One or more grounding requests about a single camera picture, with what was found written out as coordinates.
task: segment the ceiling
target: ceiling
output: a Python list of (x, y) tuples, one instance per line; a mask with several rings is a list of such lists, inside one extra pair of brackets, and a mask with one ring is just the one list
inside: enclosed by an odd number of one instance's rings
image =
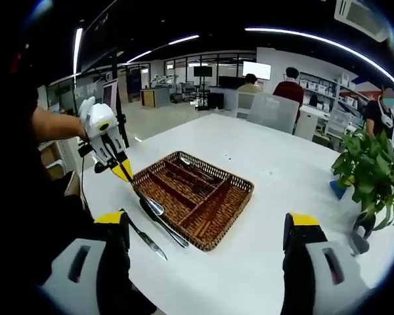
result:
[[(394, 6), (389, 5), (390, 2), (386, 1), (387, 5), (380, 8), (394, 26)], [(103, 14), (87, 30), (111, 3), (108, 15)], [(280, 1), (274, 3), (274, 8), (267, 1), (264, 7), (260, 1), (248, 7), (243, 2), (235, 3), (217, 1), (216, 5), (209, 6), (185, 1), (55, 1), (53, 9), (26, 37), (32, 68), (40, 84), (72, 74), (74, 34), (81, 26), (86, 32), (79, 53), (80, 66), (96, 61), (98, 56), (111, 49), (123, 51), (117, 58), (120, 63), (158, 47), (137, 61), (205, 51), (272, 47), (331, 62), (380, 86), (381, 73), (341, 49), (293, 35), (244, 31), (247, 27), (268, 27), (337, 41), (375, 60), (394, 76), (394, 58), (387, 43), (376, 42), (355, 28), (334, 20), (336, 0)], [(170, 41), (194, 34), (200, 37), (167, 46)], [(95, 66), (110, 63), (111, 59), (106, 57)]]

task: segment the computer screen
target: computer screen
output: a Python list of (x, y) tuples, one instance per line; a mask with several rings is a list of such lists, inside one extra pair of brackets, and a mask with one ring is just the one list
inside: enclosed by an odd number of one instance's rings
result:
[(271, 66), (269, 64), (244, 61), (242, 75), (245, 77), (247, 74), (253, 74), (258, 79), (270, 80)]
[(195, 77), (211, 77), (210, 66), (201, 66), (201, 67), (193, 67), (193, 68), (194, 68)]

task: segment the air conditioner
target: air conditioner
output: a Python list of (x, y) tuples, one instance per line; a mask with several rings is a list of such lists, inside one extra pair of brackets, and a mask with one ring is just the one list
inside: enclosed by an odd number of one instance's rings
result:
[(385, 41), (389, 36), (385, 18), (373, 12), (364, 1), (337, 0), (334, 18), (379, 42)]

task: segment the butter knife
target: butter knife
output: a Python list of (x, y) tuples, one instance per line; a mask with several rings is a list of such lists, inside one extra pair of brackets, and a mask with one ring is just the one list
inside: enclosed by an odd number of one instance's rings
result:
[(164, 251), (162, 251), (160, 247), (156, 245), (156, 243), (146, 233), (140, 231), (139, 228), (137, 228), (136, 224), (133, 223), (127, 212), (125, 214), (127, 215), (127, 220), (131, 225), (131, 227), (133, 228), (133, 230), (141, 237), (141, 239), (147, 244), (147, 246), (149, 246), (164, 261), (168, 261), (168, 258), (166, 257)]

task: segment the white chair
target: white chair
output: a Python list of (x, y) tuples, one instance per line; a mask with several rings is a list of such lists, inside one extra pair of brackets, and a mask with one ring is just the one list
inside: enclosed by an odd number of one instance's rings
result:
[(334, 138), (341, 139), (351, 119), (350, 113), (345, 113), (337, 108), (333, 108), (330, 119), (325, 128), (325, 134)]
[(236, 118), (247, 119), (248, 115), (251, 112), (254, 96), (254, 93), (238, 93), (238, 109), (236, 111)]
[(299, 103), (267, 93), (257, 93), (247, 120), (285, 133), (292, 133)]

